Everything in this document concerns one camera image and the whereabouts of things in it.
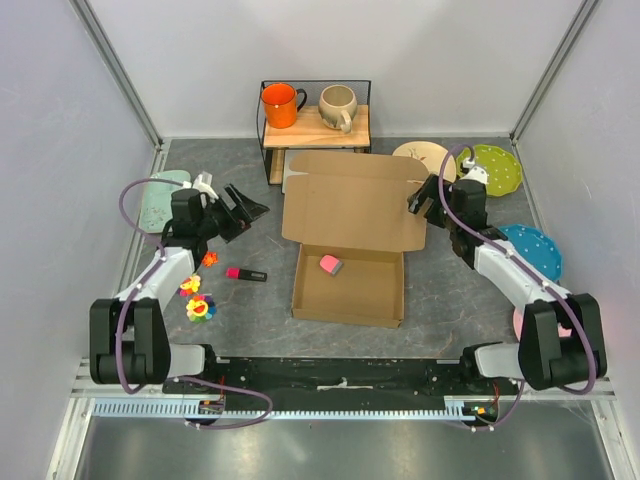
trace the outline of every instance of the wooden shelf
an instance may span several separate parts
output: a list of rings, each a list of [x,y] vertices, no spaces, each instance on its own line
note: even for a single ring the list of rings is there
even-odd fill
[[[303,107],[289,128],[272,128],[267,123],[264,148],[369,147],[369,106],[358,105],[351,133],[333,130],[322,123],[317,106]]]

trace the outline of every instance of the open cardboard box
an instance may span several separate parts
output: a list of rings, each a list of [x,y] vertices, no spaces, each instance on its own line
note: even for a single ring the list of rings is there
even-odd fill
[[[424,248],[426,220],[407,198],[427,168],[409,157],[309,151],[288,179],[282,236],[301,243],[295,318],[397,328],[404,318],[403,252]],[[333,255],[336,276],[320,268]]]

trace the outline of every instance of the orange mug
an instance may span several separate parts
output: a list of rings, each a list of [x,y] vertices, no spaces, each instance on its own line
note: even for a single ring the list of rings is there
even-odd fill
[[[300,105],[296,106],[296,98],[304,95]],[[274,83],[262,91],[262,103],[267,115],[267,122],[273,128],[287,128],[296,123],[298,112],[307,102],[307,92],[302,88],[295,89],[286,83]]]

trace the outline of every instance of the wall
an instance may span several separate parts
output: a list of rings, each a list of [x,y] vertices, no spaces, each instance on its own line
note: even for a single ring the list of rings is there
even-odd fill
[[[565,282],[600,302],[610,375],[640,447],[640,4],[600,2],[525,130],[536,205]]]
[[[66,0],[0,3],[0,465],[44,478],[151,144]],[[131,198],[129,207],[136,204]]]
[[[91,0],[161,134],[253,136],[263,79],[373,80],[374,134],[508,132],[580,0]]]

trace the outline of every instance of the cardboard box lid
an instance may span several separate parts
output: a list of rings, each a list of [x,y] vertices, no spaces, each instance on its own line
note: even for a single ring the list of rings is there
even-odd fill
[[[409,157],[310,151],[288,179],[282,236],[307,245],[406,252],[424,248],[426,219],[407,198],[427,168]]]

